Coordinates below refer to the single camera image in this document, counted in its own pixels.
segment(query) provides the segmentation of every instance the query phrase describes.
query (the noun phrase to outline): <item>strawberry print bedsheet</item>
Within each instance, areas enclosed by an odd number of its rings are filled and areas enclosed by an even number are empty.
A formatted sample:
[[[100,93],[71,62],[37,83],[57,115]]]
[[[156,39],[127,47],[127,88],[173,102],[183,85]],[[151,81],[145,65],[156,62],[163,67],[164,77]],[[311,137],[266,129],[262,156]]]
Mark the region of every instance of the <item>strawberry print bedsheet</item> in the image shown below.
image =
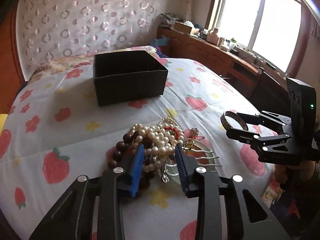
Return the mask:
[[[102,175],[110,149],[129,127],[156,124],[168,115],[185,134],[192,127],[200,130],[202,142],[220,156],[221,176],[239,174],[264,193],[273,165],[259,163],[248,145],[228,139],[220,123],[226,110],[257,110],[200,63],[158,60],[169,73],[163,96],[155,98],[98,107],[92,65],[42,77],[20,92],[0,136],[0,208],[22,240],[79,175]],[[273,135],[265,127],[249,125],[249,130]],[[123,206],[126,240],[194,239],[196,216],[197,199],[185,198],[175,182],[155,178]]]

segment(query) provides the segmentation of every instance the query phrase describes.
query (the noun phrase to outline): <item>cardboard box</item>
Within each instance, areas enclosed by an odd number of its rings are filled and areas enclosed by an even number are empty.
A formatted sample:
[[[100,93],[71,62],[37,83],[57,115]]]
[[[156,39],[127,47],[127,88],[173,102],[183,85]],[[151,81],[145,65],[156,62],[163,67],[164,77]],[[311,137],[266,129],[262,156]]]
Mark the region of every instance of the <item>cardboard box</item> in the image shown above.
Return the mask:
[[[190,27],[188,25],[185,25],[183,23],[178,23],[178,22],[176,22],[174,24],[173,28],[175,30],[177,30],[179,32],[183,32],[185,34],[193,34],[193,35],[195,35],[196,33],[199,32],[199,29],[197,29],[197,28],[192,28],[192,27]]]
[[[94,55],[99,106],[163,95],[168,70],[143,50]]]

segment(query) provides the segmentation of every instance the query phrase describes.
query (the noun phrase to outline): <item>hand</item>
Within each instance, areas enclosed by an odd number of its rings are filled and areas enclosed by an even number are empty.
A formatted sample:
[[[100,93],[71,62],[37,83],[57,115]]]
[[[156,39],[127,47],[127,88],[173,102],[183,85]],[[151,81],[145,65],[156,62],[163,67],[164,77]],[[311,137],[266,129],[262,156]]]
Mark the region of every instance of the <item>hand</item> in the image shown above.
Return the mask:
[[[316,164],[313,161],[302,161],[298,166],[275,164],[275,178],[280,184],[284,184],[288,179],[288,176],[285,173],[286,168],[300,170],[300,180],[302,182],[307,182],[312,178]]]

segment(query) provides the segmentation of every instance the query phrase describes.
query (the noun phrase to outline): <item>yellow star print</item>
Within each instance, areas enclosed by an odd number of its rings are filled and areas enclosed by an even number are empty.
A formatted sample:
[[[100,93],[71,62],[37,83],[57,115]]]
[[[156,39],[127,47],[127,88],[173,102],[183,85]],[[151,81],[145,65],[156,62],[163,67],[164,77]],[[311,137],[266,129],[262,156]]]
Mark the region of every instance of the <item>yellow star print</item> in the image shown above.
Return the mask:
[[[51,83],[47,84],[47,85],[44,87],[44,89],[48,89],[48,88],[50,88],[50,87],[52,87],[52,84],[51,84]]]
[[[96,121],[93,121],[93,122],[89,122],[85,125],[85,130],[94,132],[99,127],[101,127],[101,124],[96,123]]]
[[[219,98],[215,93],[210,94],[213,98]]]
[[[165,112],[168,114],[170,118],[174,118],[177,116],[177,111],[173,108],[167,108]]]
[[[94,91],[89,91],[88,93],[83,94],[83,96],[86,99],[94,98]]]
[[[152,199],[150,200],[150,205],[158,205],[162,209],[166,209],[169,207],[167,198],[171,197],[171,194],[166,192],[164,188],[158,187],[157,190],[151,190],[150,194],[152,197]]]
[[[57,93],[59,93],[59,94],[65,92],[65,91],[67,91],[65,88],[57,89]]]
[[[13,160],[13,166],[17,167],[21,162],[21,158],[20,157],[16,157],[14,160]]]

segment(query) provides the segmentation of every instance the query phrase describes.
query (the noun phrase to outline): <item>window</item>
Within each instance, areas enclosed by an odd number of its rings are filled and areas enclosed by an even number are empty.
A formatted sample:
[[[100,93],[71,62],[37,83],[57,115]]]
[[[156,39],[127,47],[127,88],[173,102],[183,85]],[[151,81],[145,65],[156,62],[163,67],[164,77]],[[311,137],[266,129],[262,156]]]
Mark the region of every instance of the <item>window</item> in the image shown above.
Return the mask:
[[[222,0],[219,36],[260,56],[282,72],[291,60],[301,21],[297,0]]]

